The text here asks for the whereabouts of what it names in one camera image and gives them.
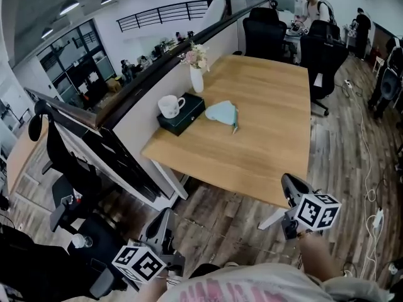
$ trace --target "white vase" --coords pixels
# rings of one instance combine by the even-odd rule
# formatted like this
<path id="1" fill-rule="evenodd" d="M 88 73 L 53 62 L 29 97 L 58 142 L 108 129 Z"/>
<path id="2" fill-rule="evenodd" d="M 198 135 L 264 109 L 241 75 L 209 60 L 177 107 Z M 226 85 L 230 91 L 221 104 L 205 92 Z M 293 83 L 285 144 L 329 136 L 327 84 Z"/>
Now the white vase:
<path id="1" fill-rule="evenodd" d="M 190 79 L 193 89 L 196 93 L 201 93 L 204 90 L 203 74 L 201 69 L 190 66 Z"/>

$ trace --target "ceiling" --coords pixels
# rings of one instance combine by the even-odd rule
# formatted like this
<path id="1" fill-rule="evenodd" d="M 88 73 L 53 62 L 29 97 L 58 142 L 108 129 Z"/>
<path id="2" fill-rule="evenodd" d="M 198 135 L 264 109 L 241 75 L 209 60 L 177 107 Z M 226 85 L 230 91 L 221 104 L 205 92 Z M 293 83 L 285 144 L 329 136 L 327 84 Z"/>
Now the ceiling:
<path id="1" fill-rule="evenodd" d="M 57 32 L 70 24 L 70 21 L 66 15 L 59 16 L 60 6 L 65 0 L 13 1 L 14 3 L 18 3 L 18 5 L 16 6 L 14 20 L 14 57 L 10 59 L 11 65 L 15 65 L 20 62 L 32 50 L 43 42 L 41 35 L 46 26 L 51 26 L 54 29 L 54 32 Z M 80 5 L 75 9 L 78 10 L 78 12 L 75 10 L 73 11 L 81 17 L 107 6 L 107 4 L 105 6 L 101 6 L 101 0 L 78 1 L 80 2 Z M 4 11 L 12 8 L 7 8 L 3 2 L 2 9 Z"/>

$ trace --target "flower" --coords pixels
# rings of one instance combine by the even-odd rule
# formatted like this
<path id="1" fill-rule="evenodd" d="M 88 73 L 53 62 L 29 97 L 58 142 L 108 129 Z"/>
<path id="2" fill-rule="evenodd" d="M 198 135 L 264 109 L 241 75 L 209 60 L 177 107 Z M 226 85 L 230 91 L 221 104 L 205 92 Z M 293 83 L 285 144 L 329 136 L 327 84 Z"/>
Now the flower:
<path id="1" fill-rule="evenodd" d="M 193 42 L 191 42 L 190 45 L 191 50 L 179 56 L 181 63 L 191 65 L 196 69 L 207 67 L 207 70 L 210 71 L 207 65 L 207 49 L 203 45 L 195 45 Z"/>

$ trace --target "mug handle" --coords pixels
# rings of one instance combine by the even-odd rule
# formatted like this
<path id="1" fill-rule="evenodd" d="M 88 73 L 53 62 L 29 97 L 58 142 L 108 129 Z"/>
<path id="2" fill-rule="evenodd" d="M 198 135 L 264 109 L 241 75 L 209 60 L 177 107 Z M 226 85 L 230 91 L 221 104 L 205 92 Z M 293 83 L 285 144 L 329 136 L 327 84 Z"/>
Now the mug handle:
<path id="1" fill-rule="evenodd" d="M 178 104 L 179 104 L 180 101 L 183 101 L 183 103 L 179 105 L 179 109 L 181 109 L 184 106 L 184 104 L 186 103 L 186 100 L 184 98 L 179 98 L 178 99 Z"/>

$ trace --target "white mug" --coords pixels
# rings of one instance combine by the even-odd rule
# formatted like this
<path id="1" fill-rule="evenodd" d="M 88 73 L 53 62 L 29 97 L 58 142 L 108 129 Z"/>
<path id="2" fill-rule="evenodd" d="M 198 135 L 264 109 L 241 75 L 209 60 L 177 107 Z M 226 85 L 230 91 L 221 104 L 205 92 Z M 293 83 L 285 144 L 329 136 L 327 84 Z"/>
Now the white mug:
<path id="1" fill-rule="evenodd" d="M 174 118 L 179 114 L 179 110 L 185 102 L 184 98 L 178 99 L 175 95 L 167 95 L 158 101 L 158 107 L 166 118 Z"/>

